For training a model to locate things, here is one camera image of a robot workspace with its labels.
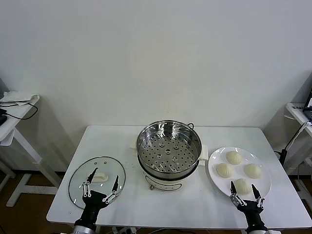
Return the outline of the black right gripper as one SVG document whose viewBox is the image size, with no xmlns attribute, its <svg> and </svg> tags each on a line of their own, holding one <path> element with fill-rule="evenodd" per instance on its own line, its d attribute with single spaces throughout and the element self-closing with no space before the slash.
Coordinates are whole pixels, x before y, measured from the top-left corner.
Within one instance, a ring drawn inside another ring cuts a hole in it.
<svg viewBox="0 0 312 234">
<path fill-rule="evenodd" d="M 238 196 L 234 182 L 231 181 L 230 199 L 237 209 L 245 215 L 248 229 L 265 229 L 265 224 L 260 217 L 265 198 L 262 198 L 259 190 L 253 184 L 252 191 L 256 201 L 243 200 Z"/>
</svg>

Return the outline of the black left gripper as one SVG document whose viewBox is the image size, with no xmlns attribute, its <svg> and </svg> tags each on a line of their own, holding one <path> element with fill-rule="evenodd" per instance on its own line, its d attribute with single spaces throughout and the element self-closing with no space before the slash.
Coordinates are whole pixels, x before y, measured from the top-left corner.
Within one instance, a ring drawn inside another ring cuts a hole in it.
<svg viewBox="0 0 312 234">
<path fill-rule="evenodd" d="M 110 200 L 113 200 L 117 195 L 119 176 L 116 176 L 110 195 L 106 195 L 97 191 L 91 191 L 90 184 L 96 174 L 98 167 L 87 176 L 86 181 L 83 182 L 83 202 L 85 207 L 81 217 L 74 223 L 75 226 L 95 226 L 99 211 L 106 208 Z"/>
</svg>

